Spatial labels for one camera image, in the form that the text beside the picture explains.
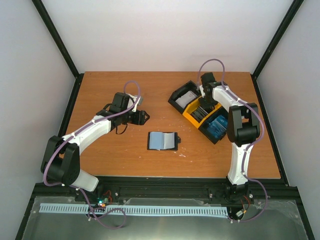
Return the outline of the black cards stack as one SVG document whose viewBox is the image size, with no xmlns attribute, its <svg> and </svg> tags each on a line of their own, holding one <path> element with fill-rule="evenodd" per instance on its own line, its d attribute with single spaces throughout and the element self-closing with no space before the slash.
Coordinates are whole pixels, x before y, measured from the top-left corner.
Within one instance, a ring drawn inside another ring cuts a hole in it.
<svg viewBox="0 0 320 240">
<path fill-rule="evenodd" d="M 190 115 L 200 123 L 208 115 L 208 112 L 201 106 L 198 106 Z"/>
</svg>

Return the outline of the yellow bin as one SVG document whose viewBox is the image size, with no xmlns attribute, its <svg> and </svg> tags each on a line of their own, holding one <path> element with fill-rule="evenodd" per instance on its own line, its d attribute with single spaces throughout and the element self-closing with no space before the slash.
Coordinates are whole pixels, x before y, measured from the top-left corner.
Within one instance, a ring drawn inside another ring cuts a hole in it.
<svg viewBox="0 0 320 240">
<path fill-rule="evenodd" d="M 222 105 L 217 103 L 213 107 L 209 107 L 208 110 L 205 110 L 201 106 L 202 97 L 198 97 L 195 100 L 191 101 L 185 108 L 182 116 L 185 117 L 194 127 L 199 129 L 203 123 L 209 119 L 214 113 L 216 113 Z"/>
</svg>

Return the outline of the black bin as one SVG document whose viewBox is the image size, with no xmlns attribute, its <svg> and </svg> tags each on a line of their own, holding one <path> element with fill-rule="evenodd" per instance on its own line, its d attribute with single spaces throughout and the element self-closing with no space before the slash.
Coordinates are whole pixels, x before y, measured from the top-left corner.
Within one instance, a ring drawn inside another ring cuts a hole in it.
<svg viewBox="0 0 320 240">
<path fill-rule="evenodd" d="M 227 133 L 228 112 L 223 108 L 212 113 L 198 128 L 213 144 L 222 140 Z"/>
<path fill-rule="evenodd" d="M 171 94 L 168 103 L 180 114 L 183 114 L 187 106 L 199 96 L 201 96 L 201 93 L 197 85 L 193 81 L 188 81 Z"/>
</svg>

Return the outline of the black leather card holder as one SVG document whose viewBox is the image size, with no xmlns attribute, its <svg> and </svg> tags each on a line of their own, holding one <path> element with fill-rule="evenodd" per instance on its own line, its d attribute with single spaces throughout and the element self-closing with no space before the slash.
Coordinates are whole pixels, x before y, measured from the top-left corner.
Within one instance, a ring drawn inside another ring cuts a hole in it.
<svg viewBox="0 0 320 240">
<path fill-rule="evenodd" d="M 176 151 L 180 143 L 177 132 L 151 131 L 147 135 L 147 150 Z"/>
</svg>

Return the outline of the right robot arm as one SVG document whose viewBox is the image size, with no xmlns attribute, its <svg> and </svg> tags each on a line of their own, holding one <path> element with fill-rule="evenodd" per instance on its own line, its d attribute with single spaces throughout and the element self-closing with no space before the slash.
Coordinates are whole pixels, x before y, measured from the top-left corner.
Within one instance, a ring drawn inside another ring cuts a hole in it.
<svg viewBox="0 0 320 240">
<path fill-rule="evenodd" d="M 248 192 L 248 166 L 253 146 L 263 126 L 259 108 L 235 95 L 228 85 L 218 82 L 212 72 L 204 73 L 199 86 L 202 97 L 209 104 L 219 103 L 228 113 L 226 134 L 231 142 L 231 164 L 224 197 L 236 200 Z"/>
</svg>

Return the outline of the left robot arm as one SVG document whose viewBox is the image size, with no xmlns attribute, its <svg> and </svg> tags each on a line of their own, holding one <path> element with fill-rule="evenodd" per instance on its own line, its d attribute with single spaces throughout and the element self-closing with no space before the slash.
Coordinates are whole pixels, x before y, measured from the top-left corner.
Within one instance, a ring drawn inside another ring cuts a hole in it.
<svg viewBox="0 0 320 240">
<path fill-rule="evenodd" d="M 62 185 L 83 189 L 92 201 L 101 200 L 104 188 L 98 185 L 97 177 L 81 169 L 80 156 L 92 143 L 117 131 L 120 125 L 144 125 L 150 116 L 138 110 L 142 100 L 139 95 L 117 92 L 112 103 L 106 104 L 84 126 L 62 137 L 52 136 L 41 164 L 43 183 L 49 187 Z"/>
</svg>

